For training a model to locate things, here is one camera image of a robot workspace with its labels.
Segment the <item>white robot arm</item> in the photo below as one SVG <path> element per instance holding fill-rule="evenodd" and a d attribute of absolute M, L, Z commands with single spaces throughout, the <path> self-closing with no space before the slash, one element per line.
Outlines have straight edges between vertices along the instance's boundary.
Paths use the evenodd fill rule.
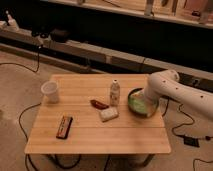
<path fill-rule="evenodd" d="M 175 70 L 152 73 L 142 90 L 143 95 L 151 103 L 157 102 L 162 95 L 169 96 L 213 120 L 213 93 L 180 84 L 179 80 Z"/>

